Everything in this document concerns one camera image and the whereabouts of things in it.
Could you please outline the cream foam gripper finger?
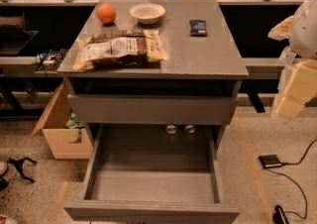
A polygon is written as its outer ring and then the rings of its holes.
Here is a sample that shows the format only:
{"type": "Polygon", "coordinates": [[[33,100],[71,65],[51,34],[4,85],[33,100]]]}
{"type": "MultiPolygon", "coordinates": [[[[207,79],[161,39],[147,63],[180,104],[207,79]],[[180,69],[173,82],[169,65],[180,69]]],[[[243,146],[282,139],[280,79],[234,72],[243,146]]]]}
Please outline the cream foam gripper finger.
{"type": "Polygon", "coordinates": [[[294,119],[305,104],[317,95],[317,60],[304,59],[287,65],[280,75],[277,89],[271,117],[294,119]]]}

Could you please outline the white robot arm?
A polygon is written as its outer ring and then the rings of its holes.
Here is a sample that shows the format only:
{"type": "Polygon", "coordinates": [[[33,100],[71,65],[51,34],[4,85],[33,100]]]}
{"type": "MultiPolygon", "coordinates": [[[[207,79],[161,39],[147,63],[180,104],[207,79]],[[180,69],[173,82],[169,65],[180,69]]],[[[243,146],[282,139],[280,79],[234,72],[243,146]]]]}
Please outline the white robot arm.
{"type": "Polygon", "coordinates": [[[279,57],[285,69],[272,116],[290,121],[317,94],[317,0],[304,0],[294,15],[272,28],[268,36],[289,41],[279,57]]]}

